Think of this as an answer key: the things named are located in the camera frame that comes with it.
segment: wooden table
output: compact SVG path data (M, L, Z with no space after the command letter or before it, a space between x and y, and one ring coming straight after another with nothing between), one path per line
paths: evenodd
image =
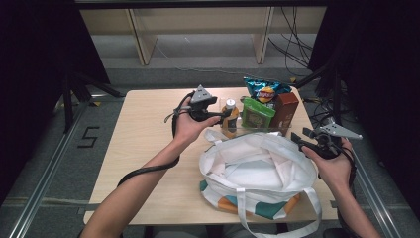
M248 96L245 87L206 88L219 101L231 97L237 99ZM163 119L172 113L179 101L194 89L135 90L127 94L114 134L93 189L89 204L100 203L128 172L140 168L160 151L171 139L171 123ZM209 111L220 111L219 101L209 106ZM237 103L242 111L242 103ZM287 137L293 131L301 136L303 127L311 127L304 106L300 101L293 117ZM201 135L180 157L179 164L170 169L143 208L130 223L131 225L181 225L181 224L228 224L239 223L237 214L215 209L201 195L199 182L203 180L198 167L201 153L211 146ZM337 219L334 200L329 188L319 179L314 188L320 197L323 219ZM87 222L93 211L86 211ZM315 220L315 212L306 195L284 219L275 222L297 222ZM260 217L249 217L249 222L272 222Z

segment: bottle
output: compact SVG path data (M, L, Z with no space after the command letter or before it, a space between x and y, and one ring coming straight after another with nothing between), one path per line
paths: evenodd
M226 105L222 108L222 112L232 109L232 113L229 117L226 117L222 123L222 133L232 139L236 136L237 133L237 120L239 116L239 110L236 107L235 100L228 99L226 100Z

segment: gray floor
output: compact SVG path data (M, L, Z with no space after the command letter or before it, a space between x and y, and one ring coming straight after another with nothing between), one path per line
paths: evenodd
M281 35L271 36L284 49L287 41ZM301 39L312 45L315 35L302 35ZM249 35L182 35L160 36L151 63L141 66L131 36L94 36L98 52L107 69L112 85L123 92L137 88L231 86L242 83L245 75L260 78L289 81L294 73L307 75L309 70L285 58L271 44L268 44L264 64L256 64L251 36ZM297 48L290 49L301 56ZM317 81L300 90L302 98L313 97ZM103 94L91 88L93 94ZM96 177L99 173L107 145L123 104L122 99L100 97L99 106L74 105L80 119L69 138L66 151L60 158L52 182L48 184L41 206L26 231L26 237L75 237L83 227L83 212ZM320 112L316 104L305 104L309 115ZM57 111L40 141L34 157L28 161L12 191L0 210L0 237L9 237L21 215L28 198L36 189L63 136L63 109ZM352 114L343 121L347 128L364 135L362 141L352 141L358 158L366 170L380 201L400 234L400 237L418 237L420 224L399 193L386 169L377 164L379 157L371 146L368 135ZM88 135L96 137L92 148L80 148L91 141L82 140L87 128ZM377 213L372 209L368 196L356 181L356 195L359 203L383 236ZM293 229L303 224L289 224ZM323 221L318 232L309 237L322 237L322 231L337 227L337 221ZM142 237L144 228L132 226L125 231L125 237Z

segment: person's left hand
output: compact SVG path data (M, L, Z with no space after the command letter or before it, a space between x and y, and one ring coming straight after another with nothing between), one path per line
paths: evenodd
M182 106L187 106L191 97L188 97L182 104ZM185 111L181 111L176 122L176 132L174 140L186 143L187 145L191 144L197 140L201 131L207 127L213 126L220 120L220 116L210 117L205 121L197 122L191 118L191 116Z

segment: hand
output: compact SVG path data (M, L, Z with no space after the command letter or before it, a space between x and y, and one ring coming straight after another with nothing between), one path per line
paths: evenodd
M191 98L188 97L183 102L182 106L187 106L190 100ZM210 117L205 121L197 122L194 119L192 119L191 116L188 113L186 113L185 110L183 110L181 111L181 114L179 115L176 122L176 132L174 140L189 145L195 140L197 140L202 130L209 126L215 125L218 121L220 121L220 116Z
M352 144L348 140L342 138L342 144L343 148L347 148L350 151L352 150ZM350 170L352 166L345 155L340 154L332 160L325 160L308 147L303 146L302 152L315 162L320 177L330 189L349 186Z

